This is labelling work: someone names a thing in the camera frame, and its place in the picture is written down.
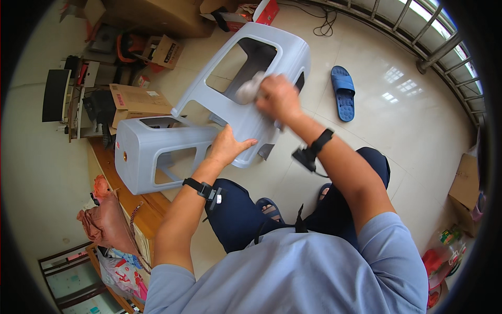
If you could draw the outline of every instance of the blue slipper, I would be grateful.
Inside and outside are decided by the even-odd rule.
[[[318,204],[321,203],[321,201],[322,201],[322,199],[320,199],[321,195],[322,195],[322,191],[324,191],[325,188],[330,187],[330,186],[331,186],[331,182],[326,183],[325,185],[323,185],[321,187],[321,189],[319,190],[319,193],[317,194],[317,203]]]
[[[339,65],[331,69],[331,82],[335,91],[338,116],[342,121],[349,122],[354,119],[354,83],[347,70]]]
[[[270,198],[262,197],[256,202],[256,205],[260,210],[262,210],[263,206],[272,205],[276,209],[264,215],[268,218],[279,215],[279,222],[285,224],[284,219],[282,219],[281,213],[279,212],[279,208]]]

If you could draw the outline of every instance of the shirt sleeve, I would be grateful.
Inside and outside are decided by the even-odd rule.
[[[425,313],[429,282],[410,231],[396,213],[373,217],[357,237],[391,312]]]
[[[194,275],[181,266],[162,264],[152,269],[145,314],[163,313],[195,284]]]

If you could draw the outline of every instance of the rag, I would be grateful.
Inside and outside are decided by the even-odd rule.
[[[260,94],[260,84],[265,78],[265,72],[258,71],[253,76],[253,78],[247,82],[244,82],[241,87],[235,93],[235,96],[239,100],[241,105],[246,105],[248,103],[254,102]]]

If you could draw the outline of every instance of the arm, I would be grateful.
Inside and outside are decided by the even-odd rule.
[[[225,166],[257,142],[255,139],[237,142],[233,137],[232,128],[226,125],[214,139],[209,156],[191,177],[198,182],[213,185]],[[187,185],[181,188],[157,230],[154,267],[160,264],[174,264],[188,269],[193,274],[190,242],[199,225],[205,203],[206,200],[193,188]]]
[[[261,84],[261,91],[264,97],[258,99],[257,107],[291,128],[307,145],[310,146],[326,129],[301,111],[298,90],[284,76],[267,77]],[[357,234],[376,215],[395,212],[378,174],[336,134],[317,157],[345,197]]]

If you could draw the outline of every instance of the left hand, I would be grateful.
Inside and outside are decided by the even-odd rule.
[[[240,153],[256,143],[258,143],[257,139],[238,142],[233,137],[232,127],[227,124],[214,139],[207,159],[217,162],[223,168],[232,163]]]

